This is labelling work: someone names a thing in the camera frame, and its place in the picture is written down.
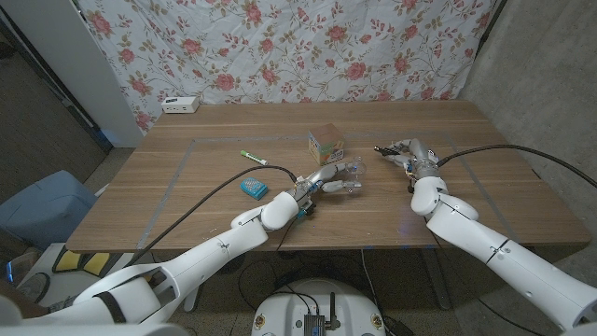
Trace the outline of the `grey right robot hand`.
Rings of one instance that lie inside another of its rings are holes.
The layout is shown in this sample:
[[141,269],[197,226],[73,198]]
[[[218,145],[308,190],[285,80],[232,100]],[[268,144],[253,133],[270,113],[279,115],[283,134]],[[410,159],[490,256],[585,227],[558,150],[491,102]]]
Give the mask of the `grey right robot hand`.
[[428,145],[417,138],[393,143],[384,154],[388,161],[405,169],[410,168],[415,179],[440,177],[437,156]]

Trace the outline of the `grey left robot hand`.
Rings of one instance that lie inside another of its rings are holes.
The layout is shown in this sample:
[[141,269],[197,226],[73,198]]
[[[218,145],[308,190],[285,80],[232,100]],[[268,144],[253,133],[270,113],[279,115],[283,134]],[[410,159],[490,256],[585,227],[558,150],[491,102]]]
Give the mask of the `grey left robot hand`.
[[345,190],[349,193],[363,187],[360,178],[367,171],[367,166],[360,158],[340,163],[330,163],[322,166],[319,170],[307,177],[298,177],[295,187],[288,191],[299,207],[304,207],[311,199],[311,196],[322,191],[333,193]]

